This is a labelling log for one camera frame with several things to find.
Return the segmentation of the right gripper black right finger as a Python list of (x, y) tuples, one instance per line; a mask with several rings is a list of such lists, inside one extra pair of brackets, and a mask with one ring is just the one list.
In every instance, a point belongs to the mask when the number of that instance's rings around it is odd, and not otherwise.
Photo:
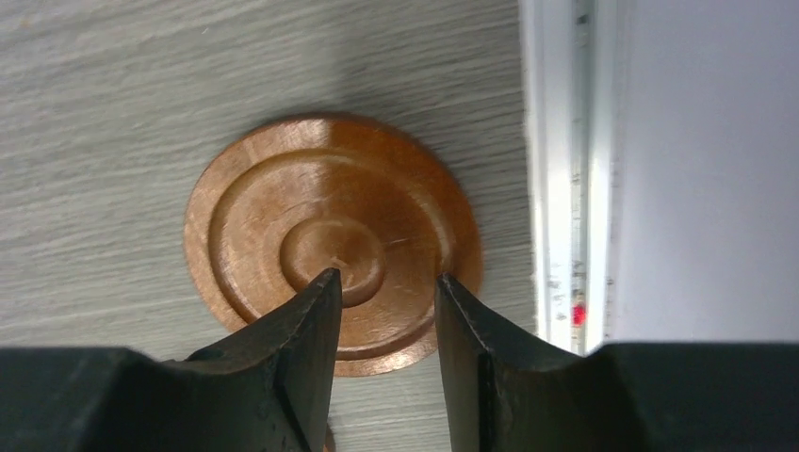
[(454, 277), (435, 327), (455, 451), (794, 451), (798, 347), (610, 343), (581, 357)]

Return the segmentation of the brown wooden coaster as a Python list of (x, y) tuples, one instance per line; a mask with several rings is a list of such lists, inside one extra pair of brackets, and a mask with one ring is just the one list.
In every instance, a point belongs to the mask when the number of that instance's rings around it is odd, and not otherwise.
[(230, 331), (336, 268), (339, 377), (432, 355), (436, 278), (478, 291), (483, 277), (479, 226), (446, 165), (400, 129), (345, 113), (289, 116), (230, 144), (188, 197), (184, 250), (201, 299)]

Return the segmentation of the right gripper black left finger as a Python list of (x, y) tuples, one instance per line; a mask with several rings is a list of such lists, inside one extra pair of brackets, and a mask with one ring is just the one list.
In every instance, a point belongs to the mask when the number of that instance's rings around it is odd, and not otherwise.
[(336, 269), (183, 361), (126, 347), (5, 347), (5, 451), (328, 451)]

